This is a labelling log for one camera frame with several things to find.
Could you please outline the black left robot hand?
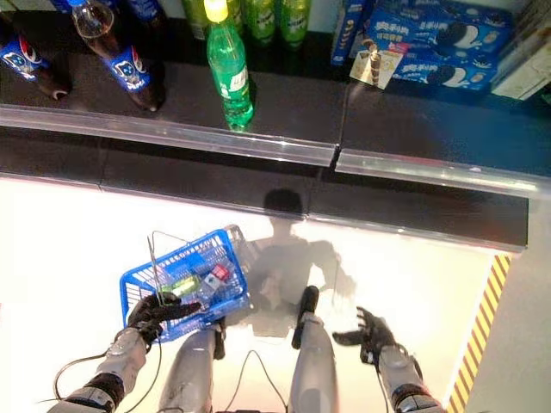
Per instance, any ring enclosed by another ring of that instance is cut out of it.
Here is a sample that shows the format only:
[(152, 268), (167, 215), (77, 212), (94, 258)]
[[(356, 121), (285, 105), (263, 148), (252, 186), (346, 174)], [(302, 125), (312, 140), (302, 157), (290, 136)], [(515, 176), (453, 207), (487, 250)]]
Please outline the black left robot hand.
[(132, 310), (127, 327), (136, 329), (150, 347), (163, 333), (162, 322), (177, 320), (195, 314), (200, 302), (183, 303), (174, 293), (161, 292), (143, 298)]

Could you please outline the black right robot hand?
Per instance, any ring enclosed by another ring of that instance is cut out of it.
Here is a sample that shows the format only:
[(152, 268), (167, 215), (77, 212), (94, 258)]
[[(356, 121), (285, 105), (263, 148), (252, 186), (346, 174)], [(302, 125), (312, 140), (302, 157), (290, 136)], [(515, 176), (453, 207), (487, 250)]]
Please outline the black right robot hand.
[(356, 308), (358, 329), (346, 332), (333, 332), (334, 341), (343, 346), (359, 346), (360, 360), (363, 364), (378, 366), (383, 348), (396, 346), (392, 331), (386, 322), (365, 308)]

